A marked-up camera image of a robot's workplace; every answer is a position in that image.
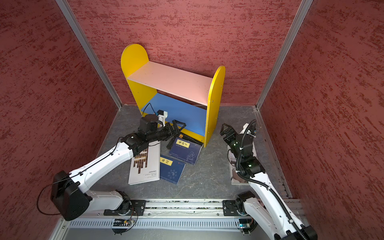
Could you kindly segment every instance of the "blue book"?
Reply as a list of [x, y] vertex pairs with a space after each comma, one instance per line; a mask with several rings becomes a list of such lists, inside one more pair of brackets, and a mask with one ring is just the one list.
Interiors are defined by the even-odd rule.
[[201, 148], [202, 146], [197, 143], [177, 137], [168, 154], [195, 165]]
[[185, 163], [171, 157], [160, 155], [160, 178], [173, 184], [179, 182]]

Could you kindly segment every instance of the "textured red wall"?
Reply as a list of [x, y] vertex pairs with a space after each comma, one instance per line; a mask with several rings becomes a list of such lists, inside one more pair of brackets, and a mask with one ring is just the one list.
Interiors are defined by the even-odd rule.
[[47, 239], [38, 193], [96, 156], [117, 108], [55, 1], [1, 1], [0, 32], [0, 239]]
[[384, 2], [314, 0], [262, 106], [320, 239], [384, 236]]
[[301, 0], [68, 0], [123, 103], [135, 103], [121, 71], [124, 48], [213, 77], [227, 68], [223, 104], [255, 104]]

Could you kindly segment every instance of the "shelf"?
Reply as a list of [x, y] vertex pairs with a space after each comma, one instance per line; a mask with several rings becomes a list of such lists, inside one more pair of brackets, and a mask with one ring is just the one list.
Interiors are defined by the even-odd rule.
[[127, 79], [205, 106], [212, 83], [212, 78], [151, 61]]
[[[155, 112], [163, 110], [168, 112], [167, 121], [178, 120], [186, 123], [186, 129], [205, 136], [205, 124], [207, 118], [207, 111], [202, 108], [184, 103], [182, 101], [170, 98], [168, 96], [157, 93], [150, 101]], [[145, 113], [153, 114], [151, 106], [145, 109]]]

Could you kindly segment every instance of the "red wallpaper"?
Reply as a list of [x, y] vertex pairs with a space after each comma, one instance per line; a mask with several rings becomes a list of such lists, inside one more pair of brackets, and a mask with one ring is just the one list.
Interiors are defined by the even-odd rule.
[[55, 1], [1, 1], [0, 32], [0, 239], [47, 239], [38, 193], [96, 156], [117, 108]]
[[319, 239], [384, 236], [384, 2], [314, 0], [262, 106]]
[[222, 104], [256, 104], [301, 0], [68, 0], [123, 103], [121, 71], [139, 43], [154, 62], [213, 77], [226, 67]]

